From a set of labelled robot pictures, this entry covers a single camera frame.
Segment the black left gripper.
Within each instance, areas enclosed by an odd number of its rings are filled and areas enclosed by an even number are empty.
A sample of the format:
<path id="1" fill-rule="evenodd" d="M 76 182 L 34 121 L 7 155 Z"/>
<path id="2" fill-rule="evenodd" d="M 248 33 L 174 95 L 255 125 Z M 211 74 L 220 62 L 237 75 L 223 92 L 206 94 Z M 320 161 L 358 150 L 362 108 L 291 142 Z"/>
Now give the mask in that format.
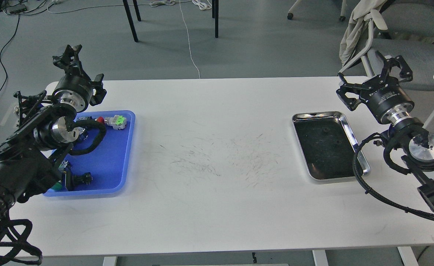
<path id="1" fill-rule="evenodd" d="M 85 79 L 86 73 L 79 59 L 81 50 L 81 44 L 74 47 L 68 44 L 63 54 L 52 57 L 53 65 L 64 70 L 65 73 L 52 95 L 59 103 L 74 107 L 77 113 L 85 111 L 89 104 L 91 106 L 101 104 L 107 94 L 103 88 L 104 74 L 96 75 L 93 81 Z"/>

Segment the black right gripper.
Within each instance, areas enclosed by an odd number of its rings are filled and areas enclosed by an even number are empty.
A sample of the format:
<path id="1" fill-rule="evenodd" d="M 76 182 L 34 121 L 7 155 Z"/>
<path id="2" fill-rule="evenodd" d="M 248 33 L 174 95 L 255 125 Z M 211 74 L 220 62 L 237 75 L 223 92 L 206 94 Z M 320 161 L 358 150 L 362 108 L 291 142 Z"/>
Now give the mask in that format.
<path id="1" fill-rule="evenodd" d="M 378 123 L 387 124 L 390 123 L 387 113 L 396 106 L 406 112 L 413 110 L 414 102 L 400 86 L 413 80 L 413 71 L 401 55 L 389 58 L 378 55 L 377 58 L 383 64 L 377 75 L 377 84 L 383 86 L 381 89 L 370 92 L 369 79 L 363 83 L 349 83 L 342 73 L 338 73 L 341 84 L 336 93 L 350 111 L 364 104 Z"/>

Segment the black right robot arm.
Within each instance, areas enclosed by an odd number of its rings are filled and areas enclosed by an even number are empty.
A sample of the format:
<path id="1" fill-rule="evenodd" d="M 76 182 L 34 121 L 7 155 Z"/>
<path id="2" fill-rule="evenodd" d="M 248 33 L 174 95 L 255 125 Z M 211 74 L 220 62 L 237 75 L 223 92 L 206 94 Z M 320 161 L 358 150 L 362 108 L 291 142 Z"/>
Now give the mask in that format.
<path id="1" fill-rule="evenodd" d="M 414 102 L 400 86 L 401 82 L 413 80 L 413 71 L 401 55 L 385 58 L 378 52 L 377 56 L 383 62 L 380 74 L 362 84 L 348 83 L 342 72 L 338 73 L 341 82 L 336 93 L 345 106 L 354 111 L 360 104 L 365 104 L 378 123 L 389 125 L 386 131 L 369 135 L 354 149 L 354 176 L 366 194 L 406 213 L 434 222 L 434 180 L 426 175 L 426 172 L 434 171 L 434 134 L 426 130 L 418 118 L 411 116 Z M 363 179 L 357 159 L 362 147 L 369 141 L 384 148 L 383 158 L 389 168 L 416 177 L 421 184 L 417 190 L 431 212 L 398 204 L 382 196 Z"/>

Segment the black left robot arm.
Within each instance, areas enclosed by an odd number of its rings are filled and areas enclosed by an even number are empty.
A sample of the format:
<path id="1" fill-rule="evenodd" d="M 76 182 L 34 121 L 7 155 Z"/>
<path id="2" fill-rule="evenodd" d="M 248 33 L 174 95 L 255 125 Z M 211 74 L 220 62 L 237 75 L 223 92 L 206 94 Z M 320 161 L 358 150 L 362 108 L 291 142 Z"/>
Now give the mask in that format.
<path id="1" fill-rule="evenodd" d="M 103 74 L 91 79 L 79 59 L 82 46 L 67 45 L 53 65 L 64 71 L 51 95 L 15 94 L 18 129 L 0 144 L 0 266 L 13 261 L 40 265 L 42 252 L 27 241 L 33 225 L 29 219 L 11 219 L 16 203 L 43 194 L 58 183 L 59 166 L 66 155 L 91 153 L 106 135 L 95 120 L 76 120 L 89 106 L 102 103 L 107 91 Z"/>

